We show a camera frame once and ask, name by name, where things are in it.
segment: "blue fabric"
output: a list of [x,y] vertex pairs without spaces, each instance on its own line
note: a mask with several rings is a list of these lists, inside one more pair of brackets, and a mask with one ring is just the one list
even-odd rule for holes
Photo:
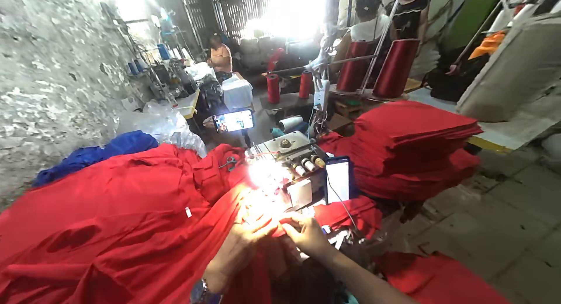
[[86,168],[109,157],[134,154],[158,147],[158,141],[152,135],[142,131],[123,133],[112,139],[105,148],[84,147],[73,151],[60,164],[51,169],[42,170],[33,180],[33,186],[44,186],[72,172]]

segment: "concrete wall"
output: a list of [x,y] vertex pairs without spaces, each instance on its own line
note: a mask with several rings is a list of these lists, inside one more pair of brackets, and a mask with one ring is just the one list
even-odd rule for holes
[[102,0],[0,0],[0,210],[41,169],[115,135],[138,94]]

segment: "phone screen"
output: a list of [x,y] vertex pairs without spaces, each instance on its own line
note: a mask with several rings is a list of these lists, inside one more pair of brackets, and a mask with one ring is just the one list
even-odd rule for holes
[[349,200],[349,158],[330,158],[325,165],[327,172],[327,202]]
[[254,126],[253,113],[251,110],[214,115],[213,119],[218,133],[251,129]]

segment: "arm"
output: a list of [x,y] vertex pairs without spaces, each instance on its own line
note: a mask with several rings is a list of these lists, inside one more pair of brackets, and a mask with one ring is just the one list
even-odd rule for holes
[[[331,246],[314,219],[291,213],[281,222],[290,223],[282,224],[282,226],[298,248],[326,266],[347,286],[359,303],[417,303]],[[291,224],[300,228],[300,232]]]
[[271,235],[278,226],[271,218],[262,216],[253,225],[234,224],[216,256],[207,265],[202,277],[212,293],[222,293],[230,279],[246,267],[255,254],[261,239]]
[[[341,39],[341,43],[339,43],[339,45],[337,46],[337,54],[335,54],[333,62],[344,60],[345,57],[347,57],[347,51],[349,49],[349,46],[351,45],[351,41],[351,32],[347,31],[347,33],[345,33],[345,35],[343,36],[343,39]],[[341,70],[342,66],[343,64],[337,64],[331,66],[330,69],[333,72],[338,72]]]

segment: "red thread spool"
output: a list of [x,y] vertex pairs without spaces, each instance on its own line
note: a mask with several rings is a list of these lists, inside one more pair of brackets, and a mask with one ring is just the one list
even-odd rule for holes
[[302,77],[300,78],[300,92],[298,97],[300,97],[300,99],[308,99],[310,93],[312,93],[313,87],[312,73],[311,71],[305,70],[302,72]]
[[401,96],[407,77],[413,66],[419,46],[419,39],[403,39],[392,42],[380,75],[376,79],[373,95],[391,99]]
[[[351,42],[345,59],[366,56],[370,48],[366,41]],[[369,60],[359,60],[343,63],[339,79],[337,80],[337,89],[340,91],[357,90],[362,84],[362,79],[368,70],[369,62]]]
[[273,105],[281,100],[281,90],[279,89],[279,77],[277,74],[267,74],[267,95],[269,103]]

